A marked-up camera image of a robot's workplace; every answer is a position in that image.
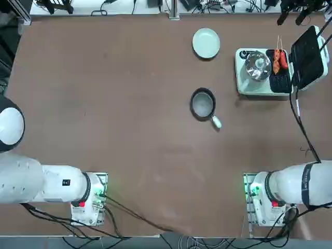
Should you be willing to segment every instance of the toy stove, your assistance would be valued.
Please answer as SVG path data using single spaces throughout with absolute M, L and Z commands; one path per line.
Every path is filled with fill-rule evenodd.
M 280 68 L 277 74 L 273 72 L 263 82 L 253 80 L 246 71 L 245 60 L 253 51 L 267 55 L 273 65 L 274 49 L 240 48 L 235 53 L 235 68 L 238 92 L 243 95 L 289 96 L 293 86 L 306 90 L 327 75 L 329 55 L 323 37 L 317 37 L 320 29 L 309 27 L 292 45 L 290 55 L 284 50 L 288 69 Z

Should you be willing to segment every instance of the metal pot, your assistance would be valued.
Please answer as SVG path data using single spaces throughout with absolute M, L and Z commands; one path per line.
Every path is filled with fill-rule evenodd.
M 251 52 L 245 60 L 244 66 L 250 79 L 257 82 L 266 81 L 272 72 L 270 59 L 259 51 Z

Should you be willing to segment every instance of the pan handle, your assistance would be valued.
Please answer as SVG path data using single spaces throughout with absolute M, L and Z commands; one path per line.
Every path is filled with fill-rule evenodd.
M 221 121 L 216 116 L 212 117 L 212 122 L 218 129 L 222 127 Z

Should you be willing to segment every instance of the tabletop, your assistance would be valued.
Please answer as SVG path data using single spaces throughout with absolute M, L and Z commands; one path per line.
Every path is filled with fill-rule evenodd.
M 290 15 L 165 15 L 41 18 L 26 27 L 7 96 L 24 112 L 18 154 L 44 164 L 108 172 L 108 194 L 154 223 L 183 234 L 247 237 L 243 173 L 283 169 L 313 160 L 287 99 L 239 96 L 234 74 L 238 48 L 274 48 L 278 35 L 290 51 L 309 26 Z M 322 15 L 310 25 L 322 26 Z M 193 53 L 195 31 L 220 37 L 210 61 Z M 300 96 L 302 121 L 321 159 L 332 159 L 332 74 Z M 216 97 L 217 132 L 189 110 L 199 87 Z M 68 203 L 41 204 L 70 216 Z M 160 231 L 114 210 L 120 232 Z M 332 216 L 304 216 L 293 237 L 330 239 Z M 17 204 L 1 205 L 0 234 L 64 235 Z M 241 231 L 245 220 L 244 232 Z M 111 232 L 106 222 L 103 229 Z M 264 236 L 266 230 L 255 230 Z

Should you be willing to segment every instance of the sausage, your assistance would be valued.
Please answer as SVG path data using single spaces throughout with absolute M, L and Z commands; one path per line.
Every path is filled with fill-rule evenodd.
M 286 60 L 286 54 L 284 51 L 281 51 L 280 53 L 280 66 L 283 69 L 288 69 L 288 64 L 287 64 L 287 60 Z
M 280 50 L 279 49 L 275 49 L 274 53 L 273 53 L 273 59 L 275 61 L 278 61 L 280 59 Z
M 280 65 L 278 61 L 274 61 L 273 62 L 273 72 L 274 74 L 277 74 L 280 70 Z

